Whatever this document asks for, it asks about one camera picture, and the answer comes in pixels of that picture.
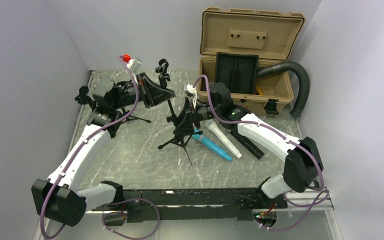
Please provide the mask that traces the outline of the black tool tray insert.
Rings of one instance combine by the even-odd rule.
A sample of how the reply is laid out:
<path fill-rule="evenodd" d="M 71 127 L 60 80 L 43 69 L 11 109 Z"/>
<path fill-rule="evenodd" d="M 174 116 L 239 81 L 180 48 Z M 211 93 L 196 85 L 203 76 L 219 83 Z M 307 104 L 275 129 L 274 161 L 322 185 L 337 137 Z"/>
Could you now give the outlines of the black tool tray insert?
<path fill-rule="evenodd" d="M 224 83 L 231 93 L 253 93 L 259 63 L 258 55 L 218 52 L 215 63 L 216 83 Z"/>

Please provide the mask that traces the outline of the cyan microphone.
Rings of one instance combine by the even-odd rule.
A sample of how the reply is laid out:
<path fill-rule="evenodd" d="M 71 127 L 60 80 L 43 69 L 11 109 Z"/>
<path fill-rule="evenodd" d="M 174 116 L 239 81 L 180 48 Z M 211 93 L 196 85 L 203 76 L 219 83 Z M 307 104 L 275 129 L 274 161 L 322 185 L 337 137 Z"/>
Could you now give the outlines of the cyan microphone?
<path fill-rule="evenodd" d="M 204 146 L 206 146 L 209 150 L 217 154 L 219 157 L 231 162 L 233 158 L 225 151 L 223 150 L 220 146 L 215 144 L 212 140 L 207 138 L 203 134 L 198 134 L 197 132 L 191 136 L 194 140 L 197 142 L 202 143 Z"/>

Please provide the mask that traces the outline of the yellow handled screwdriver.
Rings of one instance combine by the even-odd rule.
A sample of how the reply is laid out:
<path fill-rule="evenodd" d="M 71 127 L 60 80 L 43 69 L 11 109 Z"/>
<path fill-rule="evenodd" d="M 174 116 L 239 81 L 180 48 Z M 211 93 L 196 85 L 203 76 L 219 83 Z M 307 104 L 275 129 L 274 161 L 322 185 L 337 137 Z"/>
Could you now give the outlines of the yellow handled screwdriver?
<path fill-rule="evenodd" d="M 259 95 L 259 96 L 263 96 L 264 95 L 263 91 L 258 86 L 255 87 L 255 91 L 256 91 L 256 94 Z"/>

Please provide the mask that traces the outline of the tan plastic toolbox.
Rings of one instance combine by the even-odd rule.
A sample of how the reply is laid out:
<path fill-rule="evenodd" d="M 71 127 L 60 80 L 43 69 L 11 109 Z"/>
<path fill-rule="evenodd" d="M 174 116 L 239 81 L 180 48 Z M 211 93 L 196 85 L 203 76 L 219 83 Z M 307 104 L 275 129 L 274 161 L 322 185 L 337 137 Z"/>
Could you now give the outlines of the tan plastic toolbox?
<path fill-rule="evenodd" d="M 305 21 L 297 12 L 209 7 L 202 13 L 199 73 L 215 82 L 218 52 L 259 56 L 253 93 L 231 92 L 231 97 L 257 115 L 276 116 L 295 97 L 289 72 L 277 69 L 262 76 L 258 71 L 289 59 Z"/>

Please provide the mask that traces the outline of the black round base mic stand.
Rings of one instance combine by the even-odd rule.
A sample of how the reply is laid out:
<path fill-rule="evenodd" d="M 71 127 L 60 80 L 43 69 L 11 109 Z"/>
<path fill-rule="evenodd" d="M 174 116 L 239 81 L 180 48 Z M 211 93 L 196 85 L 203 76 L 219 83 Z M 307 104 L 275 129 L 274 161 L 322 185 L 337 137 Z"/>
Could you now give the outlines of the black round base mic stand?
<path fill-rule="evenodd" d="M 89 96 L 89 88 L 86 85 L 79 88 L 79 94 L 74 100 L 80 105 L 89 105 L 92 110 L 96 107 L 96 102 Z"/>

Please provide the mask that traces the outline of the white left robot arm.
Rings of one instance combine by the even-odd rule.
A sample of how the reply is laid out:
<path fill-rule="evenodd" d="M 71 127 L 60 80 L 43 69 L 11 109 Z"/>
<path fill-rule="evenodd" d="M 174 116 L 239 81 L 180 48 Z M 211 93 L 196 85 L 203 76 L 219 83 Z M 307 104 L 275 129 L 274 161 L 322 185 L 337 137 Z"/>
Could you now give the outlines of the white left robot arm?
<path fill-rule="evenodd" d="M 115 82 L 108 78 L 94 88 L 84 85 L 79 89 L 75 101 L 92 110 L 86 126 L 59 167 L 46 179 L 37 179 L 31 187 L 41 227 L 46 220 L 73 227 L 92 209 L 106 205 L 117 210 L 123 205 L 125 196 L 121 184 L 104 180 L 84 190 L 80 184 L 101 148 L 116 136 L 120 125 L 132 117 L 126 107 L 135 109 L 143 103 L 151 108 L 175 97 L 175 92 L 167 87 L 170 79 L 168 73 L 160 73 L 158 82 L 154 82 L 142 72 L 127 81 Z"/>

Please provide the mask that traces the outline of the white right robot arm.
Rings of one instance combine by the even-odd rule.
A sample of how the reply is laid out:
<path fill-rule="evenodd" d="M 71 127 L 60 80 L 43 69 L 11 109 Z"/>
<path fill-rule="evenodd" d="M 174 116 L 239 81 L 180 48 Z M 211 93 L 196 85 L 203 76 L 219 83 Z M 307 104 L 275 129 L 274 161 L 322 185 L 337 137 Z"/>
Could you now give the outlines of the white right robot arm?
<path fill-rule="evenodd" d="M 206 103 L 199 103 L 194 84 L 186 84 L 185 106 L 177 117 L 174 133 L 186 136 L 199 129 L 202 121 L 218 120 L 232 133 L 255 141 L 283 161 L 283 172 L 264 180 L 255 194 L 256 203 L 269 207 L 275 198 L 307 189 L 322 191 L 325 188 L 323 164 L 316 142 L 305 137 L 300 139 L 261 120 L 248 109 L 235 104 L 229 89 L 220 82 L 210 84 Z"/>

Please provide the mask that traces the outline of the white microphone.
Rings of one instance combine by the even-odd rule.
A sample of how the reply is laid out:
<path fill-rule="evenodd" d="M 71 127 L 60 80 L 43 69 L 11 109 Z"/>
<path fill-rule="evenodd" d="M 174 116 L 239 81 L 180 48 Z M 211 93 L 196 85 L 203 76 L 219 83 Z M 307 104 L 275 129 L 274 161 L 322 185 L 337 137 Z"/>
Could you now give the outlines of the white microphone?
<path fill-rule="evenodd" d="M 205 122 L 207 129 L 212 132 L 226 147 L 227 149 L 237 158 L 240 159 L 243 155 L 240 150 L 229 140 L 229 138 L 222 132 L 215 121 L 207 120 Z"/>

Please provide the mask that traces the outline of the black microphone silver grille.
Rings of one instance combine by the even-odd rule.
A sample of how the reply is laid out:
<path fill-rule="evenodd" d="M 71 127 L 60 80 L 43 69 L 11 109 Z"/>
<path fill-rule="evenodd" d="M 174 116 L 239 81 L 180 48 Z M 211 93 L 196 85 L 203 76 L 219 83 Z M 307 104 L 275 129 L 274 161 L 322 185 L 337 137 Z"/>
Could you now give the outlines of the black microphone silver grille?
<path fill-rule="evenodd" d="M 232 135 L 237 141 L 239 141 L 239 143 L 241 143 L 258 160 L 260 160 L 265 155 L 265 153 L 251 140 L 243 135 L 240 135 L 236 130 L 227 129 L 226 132 Z"/>

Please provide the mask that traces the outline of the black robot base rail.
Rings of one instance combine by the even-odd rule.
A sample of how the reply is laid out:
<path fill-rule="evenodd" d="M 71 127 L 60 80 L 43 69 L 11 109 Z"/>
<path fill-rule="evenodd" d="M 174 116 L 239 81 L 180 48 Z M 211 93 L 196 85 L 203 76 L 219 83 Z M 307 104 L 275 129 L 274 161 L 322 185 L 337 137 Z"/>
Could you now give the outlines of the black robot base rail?
<path fill-rule="evenodd" d="M 127 204 L 101 204 L 94 212 L 123 210 L 128 223 L 156 220 L 253 220 L 252 212 L 274 212 L 286 209 L 282 195 L 273 199 L 263 196 L 254 187 L 240 188 L 184 188 L 184 189 L 125 189 Z"/>

